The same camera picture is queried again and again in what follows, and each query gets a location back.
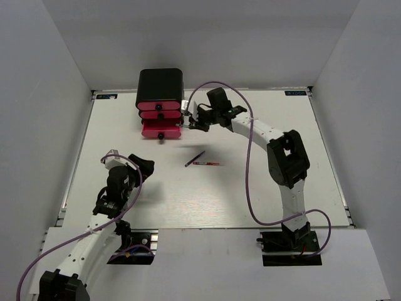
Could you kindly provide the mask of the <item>purple pen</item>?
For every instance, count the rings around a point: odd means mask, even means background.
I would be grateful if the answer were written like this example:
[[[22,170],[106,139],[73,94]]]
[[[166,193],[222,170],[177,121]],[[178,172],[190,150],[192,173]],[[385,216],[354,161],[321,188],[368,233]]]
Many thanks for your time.
[[[197,154],[194,158],[192,158],[189,162],[184,164],[184,167],[190,166],[194,161],[196,161],[198,158],[200,158],[206,151],[202,151],[199,154]]]

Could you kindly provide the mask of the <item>red pen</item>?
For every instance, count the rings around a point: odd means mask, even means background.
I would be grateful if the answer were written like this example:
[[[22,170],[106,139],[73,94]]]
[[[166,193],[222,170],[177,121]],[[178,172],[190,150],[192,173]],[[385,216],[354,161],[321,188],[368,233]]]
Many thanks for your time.
[[[219,162],[199,162],[199,161],[195,161],[192,163],[192,165],[195,166],[221,166],[222,164]]]

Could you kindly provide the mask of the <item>pink bottom drawer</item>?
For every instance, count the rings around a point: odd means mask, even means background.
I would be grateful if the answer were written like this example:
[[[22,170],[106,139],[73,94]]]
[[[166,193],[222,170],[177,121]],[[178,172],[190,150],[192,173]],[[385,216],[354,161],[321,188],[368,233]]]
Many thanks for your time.
[[[143,121],[142,135],[148,139],[178,139],[181,119],[148,119]]]

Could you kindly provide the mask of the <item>pink drawer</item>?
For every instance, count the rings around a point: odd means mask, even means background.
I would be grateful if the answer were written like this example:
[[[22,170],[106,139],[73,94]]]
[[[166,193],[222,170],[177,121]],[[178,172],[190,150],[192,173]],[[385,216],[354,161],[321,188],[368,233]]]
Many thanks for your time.
[[[178,139],[181,119],[148,119],[143,121],[142,135],[148,139]]]
[[[156,120],[163,120],[163,119],[178,119],[181,117],[181,112],[178,110],[148,110],[139,111],[139,116],[142,119],[156,119]]]
[[[139,102],[136,107],[141,111],[179,110],[181,103],[176,101],[146,101]]]

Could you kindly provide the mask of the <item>pink top drawer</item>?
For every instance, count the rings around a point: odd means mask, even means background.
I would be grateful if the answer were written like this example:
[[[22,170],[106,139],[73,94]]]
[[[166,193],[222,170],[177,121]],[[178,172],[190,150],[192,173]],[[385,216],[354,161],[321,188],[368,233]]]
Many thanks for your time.
[[[136,107],[141,111],[179,110],[181,103],[176,101],[146,101],[139,102]]]

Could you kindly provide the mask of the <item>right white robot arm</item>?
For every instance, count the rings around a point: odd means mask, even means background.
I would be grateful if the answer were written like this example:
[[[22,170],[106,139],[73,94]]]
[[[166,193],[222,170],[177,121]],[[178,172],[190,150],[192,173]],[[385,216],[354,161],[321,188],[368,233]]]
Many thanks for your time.
[[[208,91],[207,98],[206,108],[190,100],[182,102],[181,112],[189,118],[188,129],[207,132],[218,124],[266,152],[269,175],[281,194],[283,217],[279,224],[284,245],[290,250],[299,249],[310,232],[304,198],[310,161],[300,134],[295,130],[280,131],[256,119],[250,103],[233,106],[223,88]]]

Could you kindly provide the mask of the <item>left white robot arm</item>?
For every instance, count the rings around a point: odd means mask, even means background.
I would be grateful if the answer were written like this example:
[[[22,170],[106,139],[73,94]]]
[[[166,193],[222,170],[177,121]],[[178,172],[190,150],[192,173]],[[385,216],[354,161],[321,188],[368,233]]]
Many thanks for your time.
[[[108,170],[107,183],[96,198],[83,235],[54,271],[39,281],[39,300],[89,300],[89,289],[107,263],[140,250],[153,256],[150,243],[135,241],[123,215],[133,206],[142,185],[154,172],[154,161],[111,150],[101,159]]]

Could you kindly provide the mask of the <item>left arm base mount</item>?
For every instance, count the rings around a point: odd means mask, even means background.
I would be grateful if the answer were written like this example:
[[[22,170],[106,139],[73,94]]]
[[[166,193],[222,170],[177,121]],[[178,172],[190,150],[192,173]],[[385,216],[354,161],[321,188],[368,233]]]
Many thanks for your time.
[[[109,265],[151,265],[158,244],[157,230],[135,230],[126,221],[117,224],[116,234],[121,247],[108,261]]]

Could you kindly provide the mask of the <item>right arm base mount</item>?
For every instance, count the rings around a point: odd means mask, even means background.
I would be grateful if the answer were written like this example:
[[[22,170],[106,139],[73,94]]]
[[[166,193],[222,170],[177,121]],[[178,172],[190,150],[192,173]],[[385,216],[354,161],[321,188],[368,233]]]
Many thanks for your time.
[[[320,249],[315,231],[296,242],[287,242],[280,231],[260,232],[256,239],[261,246],[264,267],[313,267],[322,266],[321,255],[314,255]]]

